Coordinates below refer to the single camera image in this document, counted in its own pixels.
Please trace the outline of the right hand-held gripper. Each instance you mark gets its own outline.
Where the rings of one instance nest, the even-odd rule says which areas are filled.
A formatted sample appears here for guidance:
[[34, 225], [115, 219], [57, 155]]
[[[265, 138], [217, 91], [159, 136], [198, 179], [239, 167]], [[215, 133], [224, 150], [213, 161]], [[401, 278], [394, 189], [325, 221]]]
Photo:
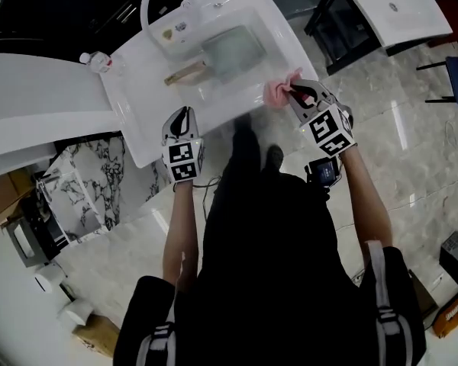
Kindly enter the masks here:
[[291, 85], [289, 105], [306, 139], [328, 157], [340, 155], [355, 144], [353, 117], [320, 82], [297, 79]]

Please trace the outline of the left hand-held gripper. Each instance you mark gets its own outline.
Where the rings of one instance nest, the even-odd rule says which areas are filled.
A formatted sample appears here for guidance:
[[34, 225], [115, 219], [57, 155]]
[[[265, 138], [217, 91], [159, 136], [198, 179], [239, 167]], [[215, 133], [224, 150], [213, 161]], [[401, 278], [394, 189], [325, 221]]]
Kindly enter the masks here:
[[162, 160], [171, 182], [197, 178], [204, 161], [204, 143], [191, 107], [175, 111], [162, 129]]

